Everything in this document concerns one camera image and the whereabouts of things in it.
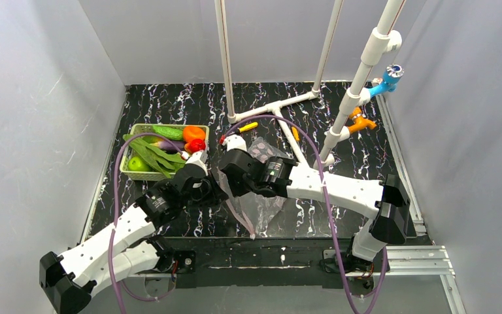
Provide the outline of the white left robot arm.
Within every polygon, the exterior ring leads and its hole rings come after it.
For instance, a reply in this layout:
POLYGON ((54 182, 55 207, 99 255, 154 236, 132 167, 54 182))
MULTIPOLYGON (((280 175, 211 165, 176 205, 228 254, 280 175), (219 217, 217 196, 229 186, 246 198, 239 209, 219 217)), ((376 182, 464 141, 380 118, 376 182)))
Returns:
POLYGON ((56 313, 80 313, 104 288, 131 274, 171 263, 173 251, 154 232, 186 209, 213 207, 228 199, 212 174, 188 165, 156 182, 128 209, 89 240, 39 260, 39 285, 56 313))

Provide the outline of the purple eggplant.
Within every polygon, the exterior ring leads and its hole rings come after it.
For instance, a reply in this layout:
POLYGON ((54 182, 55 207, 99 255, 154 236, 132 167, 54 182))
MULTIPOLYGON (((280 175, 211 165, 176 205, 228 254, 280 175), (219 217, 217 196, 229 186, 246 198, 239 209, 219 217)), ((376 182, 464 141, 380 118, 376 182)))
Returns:
POLYGON ((185 151, 185 145, 186 143, 183 141, 165 141, 160 139, 159 141, 156 141, 155 143, 151 143, 152 146, 157 147, 161 150, 164 150, 165 152, 168 153, 175 153, 178 152, 179 150, 185 151))

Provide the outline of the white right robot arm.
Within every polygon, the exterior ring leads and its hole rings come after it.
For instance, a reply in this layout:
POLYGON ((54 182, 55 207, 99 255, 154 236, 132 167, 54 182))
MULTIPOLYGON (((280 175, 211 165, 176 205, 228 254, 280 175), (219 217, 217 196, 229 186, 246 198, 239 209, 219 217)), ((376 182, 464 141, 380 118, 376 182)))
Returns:
POLYGON ((410 198, 397 175, 362 180, 319 171, 283 157, 261 162, 241 149, 229 150, 219 163, 235 197, 253 192, 266 198, 323 201, 363 215, 367 222, 354 236, 349 253, 371 262, 386 245, 407 241, 410 198))

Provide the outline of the green leafy vegetable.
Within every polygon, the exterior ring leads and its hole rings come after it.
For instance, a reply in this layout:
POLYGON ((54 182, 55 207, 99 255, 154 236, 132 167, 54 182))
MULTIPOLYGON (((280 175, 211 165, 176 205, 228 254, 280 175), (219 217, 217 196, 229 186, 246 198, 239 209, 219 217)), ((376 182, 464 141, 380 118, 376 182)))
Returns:
POLYGON ((138 137, 128 144, 120 162, 120 170, 133 181, 160 181, 171 178, 185 164, 186 161, 179 152, 165 152, 152 146, 144 137, 138 137), (133 156, 140 156, 152 168, 152 171, 129 171, 127 163, 133 156))

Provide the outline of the red apple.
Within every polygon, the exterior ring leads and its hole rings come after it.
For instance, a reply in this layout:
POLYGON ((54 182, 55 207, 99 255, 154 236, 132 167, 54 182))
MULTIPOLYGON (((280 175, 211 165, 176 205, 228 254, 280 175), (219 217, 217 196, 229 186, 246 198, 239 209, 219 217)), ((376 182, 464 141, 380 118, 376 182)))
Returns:
POLYGON ((193 139, 184 145, 185 151, 190 154, 199 152, 201 150, 206 150, 206 148, 207 148, 207 145, 206 145, 205 141, 200 138, 193 139))

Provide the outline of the clear zip top bag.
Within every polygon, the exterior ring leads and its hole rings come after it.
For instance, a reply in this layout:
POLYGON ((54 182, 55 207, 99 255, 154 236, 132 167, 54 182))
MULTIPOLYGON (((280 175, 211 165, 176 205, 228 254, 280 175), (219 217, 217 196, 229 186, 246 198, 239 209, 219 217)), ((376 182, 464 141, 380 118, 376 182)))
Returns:
POLYGON ((289 179, 290 170, 295 166, 295 162, 262 138, 255 140, 250 146, 247 145, 247 153, 262 163, 257 179, 258 189, 255 192, 233 196, 219 164, 218 170, 220 186, 229 196, 229 209, 248 230, 250 237, 255 238, 266 230, 268 223, 282 209, 288 197, 287 186, 292 182, 289 179))

